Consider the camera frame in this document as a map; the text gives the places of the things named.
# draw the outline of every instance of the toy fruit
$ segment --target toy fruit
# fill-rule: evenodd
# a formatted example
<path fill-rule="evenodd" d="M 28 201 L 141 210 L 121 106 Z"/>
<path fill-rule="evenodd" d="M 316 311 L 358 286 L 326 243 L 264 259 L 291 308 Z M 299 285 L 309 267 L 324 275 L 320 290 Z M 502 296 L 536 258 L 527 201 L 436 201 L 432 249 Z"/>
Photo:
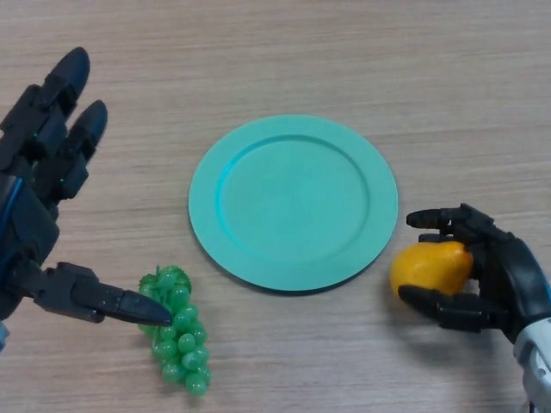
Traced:
<path fill-rule="evenodd" d="M 199 310 L 189 303 L 191 281 L 179 267 L 157 267 L 139 281 L 139 291 L 170 310 L 169 327 L 140 325 L 152 339 L 152 354 L 158 360 L 163 378 L 184 385 L 193 396 L 207 392 L 211 380 L 209 352 L 204 343 L 207 332 L 199 320 Z"/>
<path fill-rule="evenodd" d="M 394 258 L 390 284 L 396 295 L 405 284 L 453 295 L 462 290 L 472 268 L 473 256 L 462 243 L 415 243 Z"/>

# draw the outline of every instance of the plate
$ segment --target plate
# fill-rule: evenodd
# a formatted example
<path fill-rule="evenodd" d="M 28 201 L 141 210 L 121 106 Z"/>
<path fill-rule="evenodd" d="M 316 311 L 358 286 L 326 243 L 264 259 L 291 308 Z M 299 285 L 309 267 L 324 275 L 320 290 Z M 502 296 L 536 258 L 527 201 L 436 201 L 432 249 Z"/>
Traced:
<path fill-rule="evenodd" d="M 202 248 L 257 287 L 299 293 L 333 287 L 385 248 L 398 191 L 362 135 L 310 115 L 238 127 L 200 161 L 189 218 Z"/>

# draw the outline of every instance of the table surface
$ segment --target table surface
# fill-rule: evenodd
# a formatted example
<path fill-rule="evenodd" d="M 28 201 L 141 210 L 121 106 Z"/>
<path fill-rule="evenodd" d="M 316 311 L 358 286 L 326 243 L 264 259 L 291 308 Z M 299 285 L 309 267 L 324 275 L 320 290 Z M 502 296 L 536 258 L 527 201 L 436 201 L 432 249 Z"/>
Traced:
<path fill-rule="evenodd" d="M 5 1 L 0 112 L 74 46 L 92 72 L 80 108 L 109 127 L 90 179 L 61 208 L 48 260 L 135 288 L 157 264 L 191 275 L 214 372 L 201 401 L 164 385 L 131 324 L 24 302 L 7 321 L 0 410 L 225 413 L 518 412 L 522 372 L 498 333 L 427 324 L 387 268 L 416 240 L 404 217 L 469 202 L 551 267 L 548 0 Z M 255 118 L 344 123 L 388 159 L 399 224 L 376 263 L 307 298 L 253 292 L 202 253 L 187 191 L 201 156 Z"/>

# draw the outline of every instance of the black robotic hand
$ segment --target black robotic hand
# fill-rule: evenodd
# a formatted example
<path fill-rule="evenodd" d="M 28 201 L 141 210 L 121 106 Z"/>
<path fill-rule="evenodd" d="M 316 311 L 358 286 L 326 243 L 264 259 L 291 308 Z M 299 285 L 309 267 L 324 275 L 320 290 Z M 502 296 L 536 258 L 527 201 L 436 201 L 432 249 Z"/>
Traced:
<path fill-rule="evenodd" d="M 86 108 L 70 131 L 65 125 L 89 73 L 88 53 L 72 50 L 41 86 L 27 87 L 0 124 L 0 321 L 29 297 L 46 311 L 92 323 L 112 317 L 170 325 L 163 306 L 102 284 L 89 268 L 67 262 L 40 268 L 59 237 L 58 204 L 83 186 L 107 126 L 101 101 Z"/>
<path fill-rule="evenodd" d="M 419 236 L 419 242 L 455 240 L 474 256 L 471 278 L 478 281 L 478 294 L 450 297 L 415 286 L 399 289 L 402 300 L 441 327 L 472 332 L 498 329 L 514 343 L 525 327 L 551 317 L 551 290 L 537 260 L 524 241 L 501 231 L 489 216 L 461 204 L 410 213 L 406 223 L 439 231 Z"/>

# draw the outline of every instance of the plastic grapes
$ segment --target plastic grapes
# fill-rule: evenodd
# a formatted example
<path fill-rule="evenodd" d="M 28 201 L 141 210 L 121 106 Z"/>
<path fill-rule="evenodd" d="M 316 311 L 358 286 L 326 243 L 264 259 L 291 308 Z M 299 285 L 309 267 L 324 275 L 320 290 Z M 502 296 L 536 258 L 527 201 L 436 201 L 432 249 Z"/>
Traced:
<path fill-rule="evenodd" d="M 172 313 L 170 327 L 140 325 L 152 340 L 152 354 L 161 368 L 163 379 L 184 385 L 190 394 L 202 396 L 211 380 L 208 338 L 199 309 L 189 303 L 191 281 L 179 267 L 171 265 L 148 274 L 139 281 L 139 292 L 166 306 Z"/>

